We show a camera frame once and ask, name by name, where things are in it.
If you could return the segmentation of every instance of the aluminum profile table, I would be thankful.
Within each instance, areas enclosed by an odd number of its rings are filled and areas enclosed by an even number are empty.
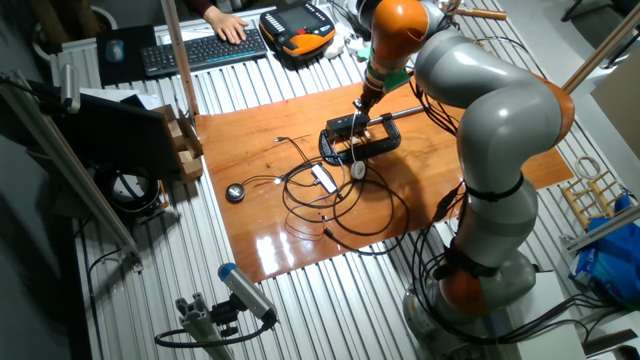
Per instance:
[[[501,10],[495,1],[468,0],[471,7]],[[256,28],[261,11],[240,14]],[[506,36],[522,42],[509,21],[459,16],[461,31],[471,38]],[[183,31],[209,31],[203,21],[181,24]],[[168,39],[166,27],[156,28],[159,43]],[[491,41],[486,48],[496,56],[538,73],[526,53],[510,44]],[[97,50],[92,39],[65,44],[52,57],[52,73],[70,63],[80,70],[81,86],[101,88]],[[257,61],[194,72],[196,97],[203,114],[220,114],[291,99],[363,80],[365,64],[343,53],[336,59],[306,62],[286,70],[273,54]],[[135,89],[157,95],[161,102],[186,110],[177,76],[108,86]],[[573,164],[582,155],[609,162],[578,120],[558,145],[563,158]],[[611,169],[607,181],[615,179]],[[578,293],[567,278],[572,256],[559,237],[583,231],[564,201],[557,184],[538,191],[539,214],[534,231],[520,247],[543,270],[554,270],[566,296]],[[607,196],[614,197],[609,190]],[[169,190],[168,213],[133,229],[144,271],[130,270],[122,255],[99,264],[87,278],[80,271],[94,359],[206,359],[204,351],[157,347],[155,334],[179,328],[174,300],[200,291],[208,303],[227,300],[229,291],[217,276],[220,264],[233,261],[224,224],[209,174],[193,184]],[[435,226],[429,237],[429,253],[442,251],[457,226],[455,219]],[[237,359],[418,359],[426,354],[406,327],[401,300],[409,285],[408,266],[415,233],[389,256],[360,257],[352,253],[306,266],[259,283],[278,307],[280,323],[257,339],[231,346]],[[115,249],[97,223],[90,223],[75,240],[82,270],[100,255]],[[368,250],[381,250],[375,244]],[[96,312],[89,302],[88,282],[96,289]],[[590,314],[572,309],[573,318]],[[250,315],[238,322],[240,333],[255,331],[259,324]],[[186,336],[179,337],[187,341]]]

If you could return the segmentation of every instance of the wooden board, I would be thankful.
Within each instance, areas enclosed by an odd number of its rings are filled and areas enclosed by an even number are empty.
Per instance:
[[[289,142],[275,143],[274,138],[296,139],[309,157],[319,155],[318,135],[326,121],[354,111],[351,102],[361,92],[361,84],[307,95],[292,100],[259,106],[215,116],[196,118],[198,135],[203,145],[209,174],[218,198],[225,228],[236,264],[251,278],[260,281],[345,252],[330,239],[307,236],[292,228],[322,233],[322,224],[311,224],[296,218],[285,218],[283,185],[272,180],[247,184],[246,197],[239,204],[226,201],[226,188],[256,175],[282,175],[302,163],[302,158]],[[387,95],[371,112],[376,117],[418,105],[408,86]],[[463,110],[447,108],[460,119]],[[461,180],[456,139],[418,114],[396,122],[402,135],[400,147],[376,157],[372,166],[382,173],[391,188],[409,205],[410,230],[427,224],[438,201]],[[372,130],[374,137],[384,134],[380,126]],[[338,184],[342,183],[340,167],[325,165]],[[553,149],[531,158],[523,168],[525,176],[536,188],[546,187],[573,177],[564,160]],[[301,183],[311,183],[310,171],[296,177]],[[303,201],[326,195],[322,186],[301,188],[291,186],[292,193]],[[356,196],[351,195],[338,211],[346,209]],[[405,225],[405,212],[395,201],[396,217],[379,235],[350,235],[333,221],[324,225],[346,244],[359,248],[400,235]],[[302,210],[301,214],[319,220],[331,211]],[[391,206],[387,192],[367,186],[356,206],[341,220],[363,232],[380,230],[388,222]]]

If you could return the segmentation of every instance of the blue bag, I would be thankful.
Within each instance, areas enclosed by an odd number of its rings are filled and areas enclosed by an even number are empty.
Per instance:
[[[629,206],[629,195],[616,201],[615,211]],[[611,219],[593,219],[588,231]],[[640,227],[631,223],[582,249],[569,278],[610,295],[630,310],[640,309]]]

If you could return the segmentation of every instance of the orange handheld controller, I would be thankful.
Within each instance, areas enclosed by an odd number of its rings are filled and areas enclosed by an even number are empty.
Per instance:
[[[317,54],[336,33],[331,19],[310,3],[278,7],[263,13],[260,30],[278,51],[292,57]]]

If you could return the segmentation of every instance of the computer keyboard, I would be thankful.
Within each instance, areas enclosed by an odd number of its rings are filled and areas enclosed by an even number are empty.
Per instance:
[[[234,64],[264,56],[267,48],[257,29],[245,29],[247,40],[239,45],[219,40],[216,35],[185,41],[189,67],[202,70]],[[147,76],[175,74],[178,65],[171,44],[152,46],[140,50]]]

